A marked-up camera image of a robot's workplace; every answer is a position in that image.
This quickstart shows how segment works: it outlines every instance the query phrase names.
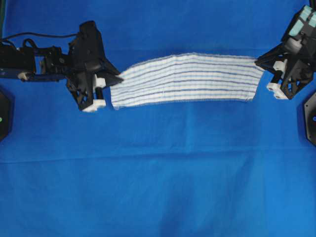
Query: blue tablecloth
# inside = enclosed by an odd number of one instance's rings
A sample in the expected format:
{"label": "blue tablecloth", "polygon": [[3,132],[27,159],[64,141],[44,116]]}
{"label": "blue tablecloth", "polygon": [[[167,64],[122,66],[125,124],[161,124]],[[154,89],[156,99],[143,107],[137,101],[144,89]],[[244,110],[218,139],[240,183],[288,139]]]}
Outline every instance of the blue tablecloth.
{"label": "blue tablecloth", "polygon": [[[3,35],[63,35],[94,20],[120,70],[170,54],[259,56],[305,0],[7,0]],[[32,37],[40,47],[69,39]],[[20,46],[23,38],[12,40]],[[0,236],[316,235],[316,148],[302,103],[265,87],[253,102],[80,112],[60,83],[1,79],[15,96],[0,143]]]}

